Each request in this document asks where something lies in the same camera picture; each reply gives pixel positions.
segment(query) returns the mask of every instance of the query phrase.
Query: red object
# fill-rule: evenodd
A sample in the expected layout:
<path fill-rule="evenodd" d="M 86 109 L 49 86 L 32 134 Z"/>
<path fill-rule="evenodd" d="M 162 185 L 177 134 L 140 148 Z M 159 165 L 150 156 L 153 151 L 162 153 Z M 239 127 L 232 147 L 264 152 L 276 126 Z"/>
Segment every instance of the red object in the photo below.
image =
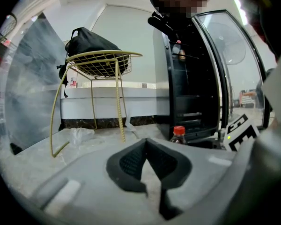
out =
<path fill-rule="evenodd" d="M 185 134 L 185 127 L 183 127 L 183 126 L 175 126 L 174 127 L 174 134 L 175 135 L 184 135 Z"/>

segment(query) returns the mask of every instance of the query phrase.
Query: black mini fridge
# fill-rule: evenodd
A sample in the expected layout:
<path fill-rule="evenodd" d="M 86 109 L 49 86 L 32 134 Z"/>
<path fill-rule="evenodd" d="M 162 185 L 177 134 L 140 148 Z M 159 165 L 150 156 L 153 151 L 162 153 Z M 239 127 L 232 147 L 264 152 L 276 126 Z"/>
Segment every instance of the black mini fridge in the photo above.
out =
<path fill-rule="evenodd" d="M 148 23 L 155 27 L 156 121 L 167 139 L 178 125 L 189 143 L 213 136 L 243 113 L 241 94 L 262 84 L 266 71 L 250 36 L 228 11 L 184 19 L 153 13 Z M 260 129 L 269 121 L 269 104 L 261 97 L 246 99 L 258 106 Z"/>

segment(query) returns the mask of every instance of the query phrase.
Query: chair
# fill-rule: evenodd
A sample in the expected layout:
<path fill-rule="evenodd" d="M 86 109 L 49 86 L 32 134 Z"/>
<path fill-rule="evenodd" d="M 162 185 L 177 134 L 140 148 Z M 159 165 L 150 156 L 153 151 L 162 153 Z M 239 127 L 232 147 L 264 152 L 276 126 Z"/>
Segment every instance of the chair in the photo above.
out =
<path fill-rule="evenodd" d="M 95 109 L 94 109 L 94 100 L 93 100 L 93 80 L 103 79 L 103 80 L 116 80 L 116 99 L 117 99 L 117 112 L 118 112 L 118 122 L 121 132 L 122 141 L 125 142 L 125 133 L 122 121 L 122 113 L 120 107 L 120 96 L 118 91 L 118 81 L 121 81 L 121 89 L 122 89 L 122 96 L 123 96 L 123 104 L 124 110 L 126 114 L 126 106 L 124 100 L 124 93 L 123 93 L 123 85 L 122 85 L 122 75 L 128 74 L 132 70 L 131 66 L 131 58 L 132 57 L 141 57 L 142 55 L 136 52 L 127 52 L 127 51 L 116 51 L 116 50 L 103 50 L 103 51 L 95 51 L 95 52 L 85 52 L 80 53 L 78 55 L 74 55 L 72 57 L 67 58 L 66 62 L 68 63 L 67 69 L 60 81 L 58 90 L 55 95 L 52 113 L 51 113 L 51 122 L 50 122 L 50 149 L 51 155 L 56 157 L 65 146 L 69 144 L 69 142 L 63 144 L 55 153 L 53 152 L 53 145 L 52 145 L 52 127 L 53 127 L 53 117 L 54 117 L 54 110 L 56 101 L 58 98 L 58 94 L 60 92 L 62 83 L 67 75 L 69 69 L 77 72 L 81 76 L 90 80 L 91 84 L 91 95 L 92 95 L 92 108 L 93 108 L 93 115 L 94 115 L 94 123 L 95 129 L 97 129 L 96 117 L 95 117 Z"/>

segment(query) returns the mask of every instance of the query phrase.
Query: soda bottle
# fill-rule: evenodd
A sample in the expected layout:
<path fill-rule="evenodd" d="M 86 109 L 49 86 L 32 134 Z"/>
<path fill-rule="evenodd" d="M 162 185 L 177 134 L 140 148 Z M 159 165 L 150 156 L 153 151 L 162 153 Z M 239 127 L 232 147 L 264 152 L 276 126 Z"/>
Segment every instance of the soda bottle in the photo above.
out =
<path fill-rule="evenodd" d="M 174 127 L 174 136 L 172 137 L 170 142 L 187 145 L 184 135 L 185 135 L 185 127 L 175 126 Z"/>

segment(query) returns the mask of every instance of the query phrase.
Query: person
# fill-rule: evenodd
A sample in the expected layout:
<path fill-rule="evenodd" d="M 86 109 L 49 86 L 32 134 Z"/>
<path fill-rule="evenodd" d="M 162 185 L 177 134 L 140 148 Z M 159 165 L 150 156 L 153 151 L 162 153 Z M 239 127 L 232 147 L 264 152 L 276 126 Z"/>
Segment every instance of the person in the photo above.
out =
<path fill-rule="evenodd" d="M 151 0 L 161 13 L 195 13 L 208 0 Z M 281 0 L 240 0 L 248 23 L 268 45 L 276 60 L 281 56 Z M 275 127 L 274 119 L 270 127 Z"/>

